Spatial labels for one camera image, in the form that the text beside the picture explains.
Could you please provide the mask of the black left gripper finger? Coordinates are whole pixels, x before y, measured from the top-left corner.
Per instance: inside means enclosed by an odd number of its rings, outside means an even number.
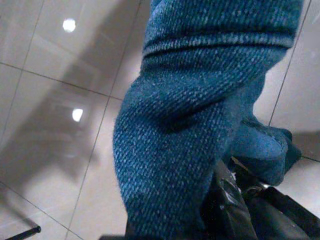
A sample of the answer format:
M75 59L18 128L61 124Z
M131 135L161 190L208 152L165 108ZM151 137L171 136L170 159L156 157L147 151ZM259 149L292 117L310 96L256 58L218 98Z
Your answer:
M249 210L226 165L216 164L203 203L203 221L210 240L256 240Z

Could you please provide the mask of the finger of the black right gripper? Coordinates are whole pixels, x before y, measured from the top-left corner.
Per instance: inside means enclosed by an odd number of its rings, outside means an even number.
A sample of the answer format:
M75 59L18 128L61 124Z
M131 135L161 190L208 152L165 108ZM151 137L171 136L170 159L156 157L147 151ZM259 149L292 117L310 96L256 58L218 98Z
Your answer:
M230 165L236 195L229 206L229 232L234 240L320 238L319 217L276 189L284 179L284 160L232 158Z

